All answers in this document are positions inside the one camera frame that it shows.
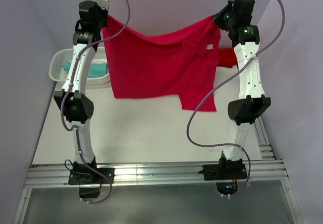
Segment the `magenta t shirt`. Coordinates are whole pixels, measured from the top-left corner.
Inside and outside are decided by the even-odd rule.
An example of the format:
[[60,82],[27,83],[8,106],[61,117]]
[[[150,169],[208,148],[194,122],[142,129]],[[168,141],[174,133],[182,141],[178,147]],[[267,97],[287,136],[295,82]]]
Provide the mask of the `magenta t shirt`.
[[184,110],[215,111],[219,28],[212,17],[158,36],[145,36],[113,17],[102,31],[111,86],[117,99],[176,95]]

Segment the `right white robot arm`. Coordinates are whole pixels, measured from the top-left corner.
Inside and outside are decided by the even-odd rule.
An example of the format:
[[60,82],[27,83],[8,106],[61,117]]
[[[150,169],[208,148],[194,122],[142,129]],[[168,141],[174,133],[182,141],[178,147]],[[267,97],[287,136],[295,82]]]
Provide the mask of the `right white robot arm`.
[[214,23],[228,32],[238,63],[239,95],[228,104],[232,121],[230,145],[222,153],[226,160],[243,158],[243,146],[253,123],[270,106],[261,83],[259,60],[259,30],[251,24],[255,0],[232,0],[217,14]]

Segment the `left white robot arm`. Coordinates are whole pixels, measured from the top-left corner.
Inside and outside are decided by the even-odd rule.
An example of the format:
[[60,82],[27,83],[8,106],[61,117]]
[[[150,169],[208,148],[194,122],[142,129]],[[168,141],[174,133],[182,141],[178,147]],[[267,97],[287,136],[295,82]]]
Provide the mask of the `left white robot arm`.
[[75,25],[73,35],[73,55],[67,79],[53,98],[60,109],[64,128],[73,132],[75,162],[92,164],[95,155],[90,139],[90,119],[94,113],[94,104],[86,96],[86,82],[90,65],[101,40],[101,30],[107,23],[107,10],[103,10],[93,1],[79,4],[80,19]]

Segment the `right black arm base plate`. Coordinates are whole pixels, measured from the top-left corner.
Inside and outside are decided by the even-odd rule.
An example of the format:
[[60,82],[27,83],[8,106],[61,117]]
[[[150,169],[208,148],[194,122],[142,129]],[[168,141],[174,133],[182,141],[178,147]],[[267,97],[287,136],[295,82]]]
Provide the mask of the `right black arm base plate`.
[[205,164],[198,172],[205,181],[226,181],[216,183],[217,191],[224,196],[232,196],[238,192],[238,180],[247,179],[247,170],[242,159],[227,160],[222,154],[217,164]]

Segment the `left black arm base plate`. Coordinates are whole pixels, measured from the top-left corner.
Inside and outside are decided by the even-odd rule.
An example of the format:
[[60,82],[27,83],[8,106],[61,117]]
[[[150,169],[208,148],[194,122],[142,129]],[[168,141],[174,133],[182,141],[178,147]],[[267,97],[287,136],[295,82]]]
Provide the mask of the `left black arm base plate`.
[[88,165],[90,169],[84,164],[66,159],[64,166],[69,171],[68,185],[79,186],[79,197],[82,201],[100,203],[102,201],[94,199],[99,197],[103,184],[109,184],[110,190],[107,197],[110,196],[115,169],[112,167],[97,168],[95,158]]

